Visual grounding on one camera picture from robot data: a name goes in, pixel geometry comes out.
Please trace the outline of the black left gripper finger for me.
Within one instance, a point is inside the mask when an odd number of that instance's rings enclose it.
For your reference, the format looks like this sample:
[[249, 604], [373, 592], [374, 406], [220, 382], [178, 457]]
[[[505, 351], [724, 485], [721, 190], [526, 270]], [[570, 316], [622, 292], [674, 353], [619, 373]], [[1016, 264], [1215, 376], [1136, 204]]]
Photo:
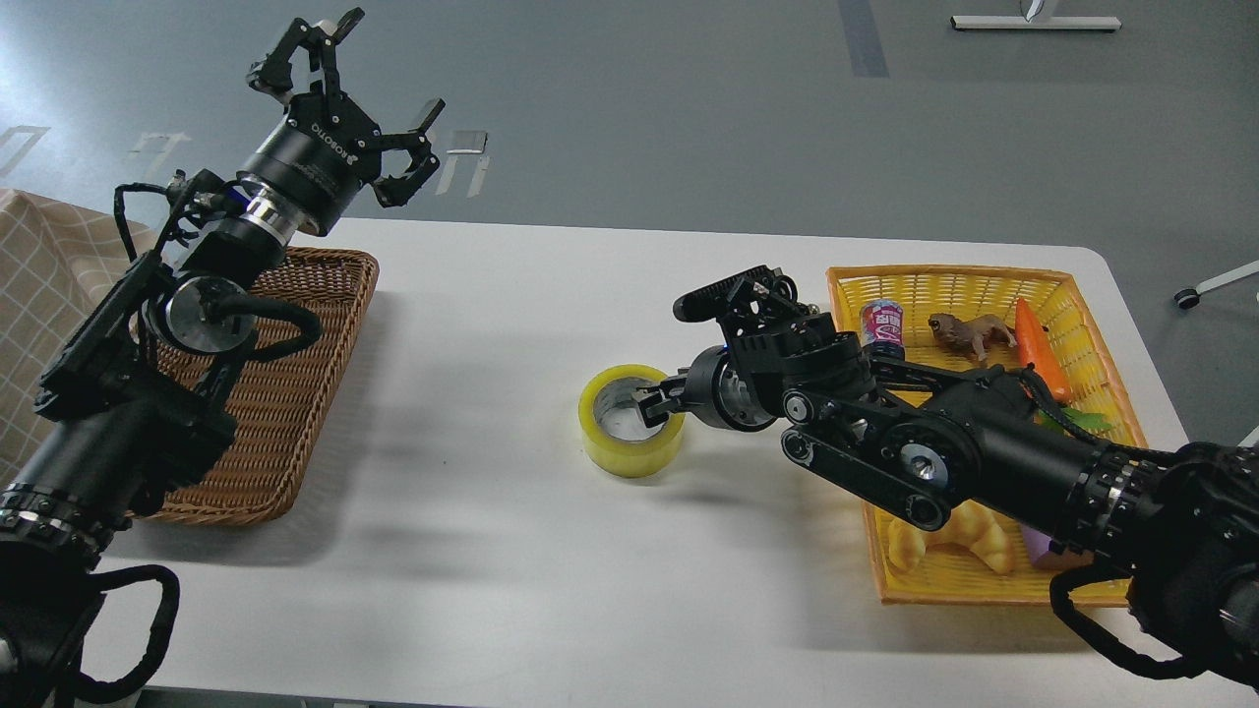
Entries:
[[[340, 123], [349, 98], [341, 86], [336, 49], [364, 16], [361, 8], [354, 8], [337, 21], [293, 19], [279, 33], [274, 49], [249, 67], [246, 76], [249, 89], [277, 100], [291, 118]], [[310, 84], [301, 93], [296, 92], [293, 81], [293, 57], [297, 52], [305, 52], [308, 58]]]
[[402, 151], [409, 157], [408, 165], [400, 174], [381, 174], [371, 183], [379, 207], [405, 207], [405, 203], [410, 202], [436, 175], [441, 163], [427, 134], [442, 112], [444, 112], [444, 100], [439, 97], [428, 100], [414, 127], [405, 130], [404, 134], [374, 135], [366, 141], [368, 152], [384, 155], [384, 152]]

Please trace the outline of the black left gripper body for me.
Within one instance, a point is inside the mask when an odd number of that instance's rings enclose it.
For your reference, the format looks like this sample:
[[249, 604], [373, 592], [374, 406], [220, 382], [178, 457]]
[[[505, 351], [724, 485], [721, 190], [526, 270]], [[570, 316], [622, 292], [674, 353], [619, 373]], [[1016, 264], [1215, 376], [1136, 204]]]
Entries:
[[313, 93], [293, 94], [282, 121], [237, 171], [279, 193], [305, 214], [301, 229], [329, 236], [365, 184], [381, 175], [366, 144], [381, 126], [347, 97], [327, 110]]

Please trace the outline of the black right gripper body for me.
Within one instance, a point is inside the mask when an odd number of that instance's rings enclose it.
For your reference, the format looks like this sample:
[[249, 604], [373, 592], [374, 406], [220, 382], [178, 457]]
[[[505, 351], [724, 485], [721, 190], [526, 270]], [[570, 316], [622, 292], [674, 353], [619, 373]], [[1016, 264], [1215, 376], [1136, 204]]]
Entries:
[[703, 350], [684, 374], [684, 411], [714, 430], [759, 432], [779, 418], [767, 412], [742, 380], [724, 346]]

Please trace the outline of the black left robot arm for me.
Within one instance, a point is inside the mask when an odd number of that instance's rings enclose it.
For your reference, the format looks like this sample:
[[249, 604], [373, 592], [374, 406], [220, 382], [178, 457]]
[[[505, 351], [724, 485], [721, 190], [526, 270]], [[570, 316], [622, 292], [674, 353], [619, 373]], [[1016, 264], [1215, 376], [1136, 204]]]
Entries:
[[[162, 564], [99, 572], [135, 517], [193, 488], [237, 438], [227, 403], [249, 363], [319, 341], [307, 307], [252, 294], [283, 265], [293, 236], [329, 236], [359, 191], [404, 207], [438, 171], [428, 128], [387, 134], [342, 89], [337, 47], [364, 18], [293, 19], [252, 64], [251, 89], [282, 121], [233, 179], [176, 173], [115, 190], [128, 268], [37, 382], [52, 435], [3, 490], [3, 704], [117, 702], [144, 688], [169, 650], [181, 597]], [[121, 679], [82, 671], [108, 592], [154, 582], [161, 595], [144, 655]]]

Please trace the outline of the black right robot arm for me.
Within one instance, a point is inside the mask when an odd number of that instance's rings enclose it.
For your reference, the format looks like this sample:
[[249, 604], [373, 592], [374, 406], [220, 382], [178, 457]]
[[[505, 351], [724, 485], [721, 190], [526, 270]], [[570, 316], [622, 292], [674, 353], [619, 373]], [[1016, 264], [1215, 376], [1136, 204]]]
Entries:
[[935, 532], [980, 501], [1053, 551], [1092, 553], [1051, 580], [1053, 614], [1126, 671], [1256, 685], [1256, 448], [1097, 438], [1031, 369], [886, 357], [764, 265], [680, 296], [674, 315], [718, 323], [724, 341], [635, 391], [648, 430], [788, 420], [789, 460], [913, 527]]

